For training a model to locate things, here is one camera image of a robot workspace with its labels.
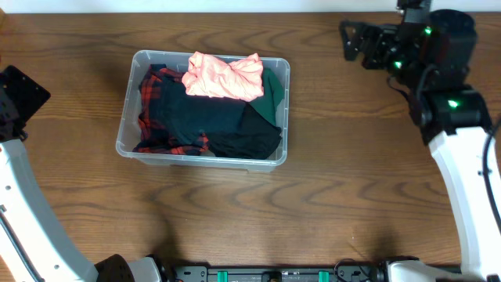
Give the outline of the green garment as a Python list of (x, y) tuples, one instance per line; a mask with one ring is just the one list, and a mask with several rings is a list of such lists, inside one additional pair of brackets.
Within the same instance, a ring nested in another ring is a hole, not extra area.
[(276, 126), (276, 111), (284, 98), (284, 90), (275, 73), (265, 68), (261, 75), (263, 96), (250, 102), (250, 105), (270, 124)]

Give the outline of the black cloth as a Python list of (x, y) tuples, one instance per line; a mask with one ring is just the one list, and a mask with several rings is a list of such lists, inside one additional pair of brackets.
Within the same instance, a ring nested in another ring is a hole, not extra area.
[(264, 160), (282, 140), (282, 129), (265, 120), (251, 105), (234, 132), (209, 133), (208, 149), (216, 157)]

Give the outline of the pink garment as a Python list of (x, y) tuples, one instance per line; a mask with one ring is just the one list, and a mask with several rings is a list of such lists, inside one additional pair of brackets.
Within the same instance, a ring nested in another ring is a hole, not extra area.
[(195, 52), (189, 58), (182, 83), (189, 96), (251, 102), (264, 95), (263, 70), (263, 63), (257, 53), (226, 63), (216, 56)]

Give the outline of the dark navy garment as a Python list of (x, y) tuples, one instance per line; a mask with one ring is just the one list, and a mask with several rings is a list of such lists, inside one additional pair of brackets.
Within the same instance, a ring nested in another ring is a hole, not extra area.
[(202, 133), (234, 132), (243, 116), (244, 101), (228, 98), (189, 96), (182, 86), (167, 97), (168, 129), (183, 142), (194, 141)]

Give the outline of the red navy plaid shirt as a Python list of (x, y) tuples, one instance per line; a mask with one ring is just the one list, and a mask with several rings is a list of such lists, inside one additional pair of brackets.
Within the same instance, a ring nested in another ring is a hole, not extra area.
[(194, 141), (183, 142), (172, 129), (168, 129), (166, 117), (168, 94), (177, 94), (182, 86), (184, 74), (166, 67), (165, 64), (149, 66), (139, 84), (141, 112), (138, 116), (140, 142), (134, 153), (174, 154), (200, 156), (208, 151), (208, 138), (201, 134)]

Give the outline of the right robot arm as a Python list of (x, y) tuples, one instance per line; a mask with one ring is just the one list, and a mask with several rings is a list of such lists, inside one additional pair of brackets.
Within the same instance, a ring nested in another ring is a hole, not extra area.
[(400, 1), (399, 24), (344, 20), (339, 32), (348, 61), (388, 72), (387, 84), (409, 107), (448, 192), (458, 236), (457, 273), (416, 258), (384, 261), (375, 281), (497, 281), (500, 278), (500, 173), (495, 137), (480, 92), (466, 82), (477, 44), (474, 19), (427, 1)]

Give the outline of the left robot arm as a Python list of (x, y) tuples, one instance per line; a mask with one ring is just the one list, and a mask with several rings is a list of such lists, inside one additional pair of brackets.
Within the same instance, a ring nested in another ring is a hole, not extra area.
[(1, 72), (1, 257), (17, 281), (164, 281), (151, 255), (96, 264), (67, 236), (27, 156), (24, 128), (50, 93), (14, 66)]

